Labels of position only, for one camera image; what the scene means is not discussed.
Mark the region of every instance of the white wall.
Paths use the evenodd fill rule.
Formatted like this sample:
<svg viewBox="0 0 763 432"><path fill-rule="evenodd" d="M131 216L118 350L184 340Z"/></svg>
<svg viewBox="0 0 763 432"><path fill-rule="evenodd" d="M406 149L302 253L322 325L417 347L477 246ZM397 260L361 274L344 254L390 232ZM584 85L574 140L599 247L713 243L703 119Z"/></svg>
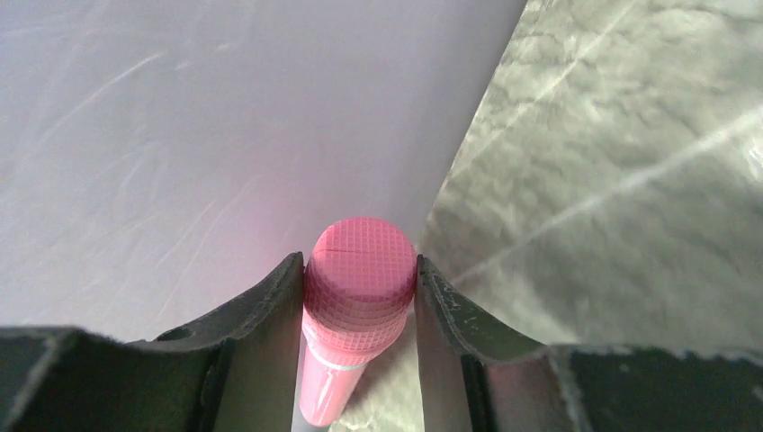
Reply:
<svg viewBox="0 0 763 432"><path fill-rule="evenodd" d="M333 221L415 237L523 7L6 2L0 324L153 338Z"/></svg>

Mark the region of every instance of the white ring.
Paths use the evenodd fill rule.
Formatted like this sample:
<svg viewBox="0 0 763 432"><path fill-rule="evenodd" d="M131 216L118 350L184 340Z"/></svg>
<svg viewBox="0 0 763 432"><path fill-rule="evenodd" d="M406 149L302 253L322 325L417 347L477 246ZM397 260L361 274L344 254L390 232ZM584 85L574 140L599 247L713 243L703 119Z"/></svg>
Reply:
<svg viewBox="0 0 763 432"><path fill-rule="evenodd" d="M310 353L313 357L315 357L316 360L318 360L322 365L330 367L331 369L336 369L338 371L353 371L355 369L359 369L363 366L365 366L365 363L356 364L354 366L342 366L340 364L333 364L329 362L327 359L321 357L320 355L316 354L315 351L313 351L310 344L308 344L308 349L310 350Z"/></svg>

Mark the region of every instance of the gray marble surface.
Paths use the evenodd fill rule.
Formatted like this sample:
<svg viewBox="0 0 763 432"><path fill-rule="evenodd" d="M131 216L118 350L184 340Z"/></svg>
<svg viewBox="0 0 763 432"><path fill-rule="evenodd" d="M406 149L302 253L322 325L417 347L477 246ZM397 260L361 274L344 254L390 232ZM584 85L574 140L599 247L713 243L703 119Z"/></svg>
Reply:
<svg viewBox="0 0 763 432"><path fill-rule="evenodd" d="M543 342L763 348L763 2L531 0L420 250ZM332 430L423 430L411 324Z"/></svg>

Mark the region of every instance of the pink cap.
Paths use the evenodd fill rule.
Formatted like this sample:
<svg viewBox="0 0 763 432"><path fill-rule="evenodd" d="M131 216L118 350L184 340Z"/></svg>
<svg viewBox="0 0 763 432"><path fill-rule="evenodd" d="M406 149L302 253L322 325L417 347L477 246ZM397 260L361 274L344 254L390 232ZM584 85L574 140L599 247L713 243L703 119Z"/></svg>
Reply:
<svg viewBox="0 0 763 432"><path fill-rule="evenodd" d="M416 250L375 218L342 220L319 238L305 270L302 330L332 365L367 363L405 326L416 280Z"/></svg>

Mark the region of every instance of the pink object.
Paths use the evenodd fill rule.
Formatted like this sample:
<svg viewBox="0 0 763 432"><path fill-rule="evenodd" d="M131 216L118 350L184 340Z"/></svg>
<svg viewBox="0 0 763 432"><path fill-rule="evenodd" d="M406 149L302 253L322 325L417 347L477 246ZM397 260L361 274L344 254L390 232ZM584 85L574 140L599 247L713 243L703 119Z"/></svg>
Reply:
<svg viewBox="0 0 763 432"><path fill-rule="evenodd" d="M300 409L310 424L338 419L368 362L399 337L415 279L416 251L384 220L342 220L320 236L302 318Z"/></svg>

